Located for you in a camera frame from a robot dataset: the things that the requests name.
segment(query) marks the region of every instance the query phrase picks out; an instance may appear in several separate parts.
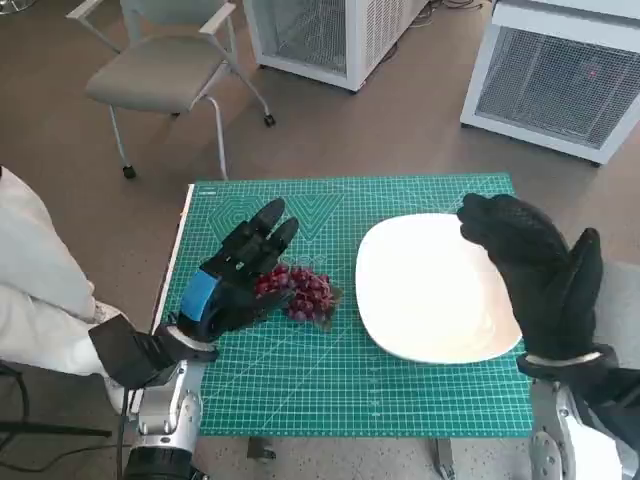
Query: chair leg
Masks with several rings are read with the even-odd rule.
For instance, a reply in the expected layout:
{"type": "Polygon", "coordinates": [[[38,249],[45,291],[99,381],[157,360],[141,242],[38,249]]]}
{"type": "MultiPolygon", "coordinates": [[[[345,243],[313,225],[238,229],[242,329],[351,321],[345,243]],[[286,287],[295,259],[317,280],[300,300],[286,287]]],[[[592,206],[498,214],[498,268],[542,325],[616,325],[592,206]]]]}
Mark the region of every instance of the chair leg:
{"type": "Polygon", "coordinates": [[[249,88],[249,90],[251,90],[251,92],[260,101],[260,103],[262,104],[262,107],[264,108],[265,123],[267,124],[267,126],[271,127],[275,125],[275,120],[271,115],[271,110],[269,109],[269,105],[267,104],[267,101],[264,99],[262,95],[260,95],[260,92],[258,91],[258,89],[253,86],[253,83],[251,83],[249,76],[246,73],[244,73],[244,70],[242,69],[242,67],[240,67],[238,62],[233,58],[233,55],[230,55],[229,52],[227,52],[224,49],[224,47],[220,45],[220,42],[218,42],[218,40],[215,37],[211,38],[211,43],[220,51],[220,53],[222,53],[225,60],[231,67],[231,70],[240,77],[240,79],[244,82],[244,84],[249,88]]]}
{"type": "Polygon", "coordinates": [[[220,171],[222,172],[222,178],[229,180],[227,176],[227,158],[224,152],[224,136],[222,134],[222,113],[220,112],[220,106],[213,97],[206,95],[204,98],[209,100],[216,110],[216,129],[218,132],[218,156],[220,157],[220,171]]]}
{"type": "Polygon", "coordinates": [[[113,125],[113,133],[116,136],[116,142],[118,144],[118,152],[120,152],[120,161],[122,162],[122,172],[125,178],[135,178],[136,171],[133,169],[127,156],[124,153],[124,146],[122,145],[122,138],[120,137],[120,130],[118,130],[118,122],[116,121],[116,109],[113,105],[109,105],[109,114],[111,115],[111,124],[113,125]]]}

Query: bunch of grapes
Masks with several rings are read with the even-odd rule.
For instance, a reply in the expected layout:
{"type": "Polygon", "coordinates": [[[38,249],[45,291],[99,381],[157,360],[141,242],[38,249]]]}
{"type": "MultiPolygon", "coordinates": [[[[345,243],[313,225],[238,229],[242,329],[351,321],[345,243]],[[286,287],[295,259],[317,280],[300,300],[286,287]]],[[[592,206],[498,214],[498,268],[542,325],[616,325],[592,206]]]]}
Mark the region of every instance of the bunch of grapes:
{"type": "Polygon", "coordinates": [[[283,309],[297,322],[310,321],[324,328],[331,325],[331,316],[340,301],[341,292],[332,287],[328,275],[318,275],[310,268],[289,267],[280,263],[256,284],[258,297],[278,290],[293,290],[295,296],[283,309]]]}

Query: person's arm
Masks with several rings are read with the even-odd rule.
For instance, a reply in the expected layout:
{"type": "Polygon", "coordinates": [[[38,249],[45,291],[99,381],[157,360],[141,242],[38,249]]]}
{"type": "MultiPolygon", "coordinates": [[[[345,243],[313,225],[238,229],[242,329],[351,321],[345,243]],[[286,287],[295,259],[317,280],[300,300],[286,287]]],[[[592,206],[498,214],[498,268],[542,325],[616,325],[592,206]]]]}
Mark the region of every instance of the person's arm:
{"type": "Polygon", "coordinates": [[[94,326],[0,285],[0,360],[74,375],[106,376],[88,335],[94,326]]]}
{"type": "Polygon", "coordinates": [[[0,284],[91,320],[93,285],[58,237],[44,203],[0,166],[0,284]]]}

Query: vent grille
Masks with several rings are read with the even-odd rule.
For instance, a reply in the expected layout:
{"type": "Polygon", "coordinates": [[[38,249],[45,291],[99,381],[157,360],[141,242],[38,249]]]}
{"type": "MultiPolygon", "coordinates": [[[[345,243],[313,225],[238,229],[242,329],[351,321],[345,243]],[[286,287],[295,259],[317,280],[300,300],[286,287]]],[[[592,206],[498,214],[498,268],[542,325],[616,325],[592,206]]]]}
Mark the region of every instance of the vent grille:
{"type": "Polygon", "coordinates": [[[256,2],[265,54],[347,73],[345,0],[256,2]]]}
{"type": "Polygon", "coordinates": [[[367,70],[378,64],[401,33],[406,8],[404,1],[406,0],[373,0],[367,7],[367,70]]]}
{"type": "Polygon", "coordinates": [[[503,27],[476,114],[599,149],[640,93],[640,55],[503,27]]]}

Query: black robotic glove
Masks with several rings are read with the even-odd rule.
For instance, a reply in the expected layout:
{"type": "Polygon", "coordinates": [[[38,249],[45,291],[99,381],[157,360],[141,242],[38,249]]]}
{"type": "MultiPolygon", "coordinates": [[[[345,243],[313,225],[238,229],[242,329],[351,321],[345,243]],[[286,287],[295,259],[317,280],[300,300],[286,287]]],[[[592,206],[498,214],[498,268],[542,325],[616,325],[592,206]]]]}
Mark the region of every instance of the black robotic glove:
{"type": "Polygon", "coordinates": [[[458,218],[462,236],[484,247],[500,271],[529,354],[569,360],[597,350],[597,230],[586,229],[570,250],[543,212],[509,195],[469,194],[458,218]]]}
{"type": "Polygon", "coordinates": [[[458,218],[462,235],[487,250],[507,286],[527,350],[520,371],[569,385],[578,404],[584,400],[640,451],[640,371],[619,368],[611,347],[593,343],[603,271],[598,232],[586,229],[570,250],[544,213],[509,195],[469,194],[458,218]]]}
{"type": "Polygon", "coordinates": [[[292,292],[279,290],[256,298],[255,284],[270,272],[298,231],[289,218],[272,232],[285,209],[278,198],[249,221],[241,222],[205,261],[183,292],[180,312],[153,335],[136,331],[123,316],[89,331],[106,372],[128,389],[162,384],[182,360],[213,362],[213,342],[229,331],[247,328],[280,308],[292,292]]]}

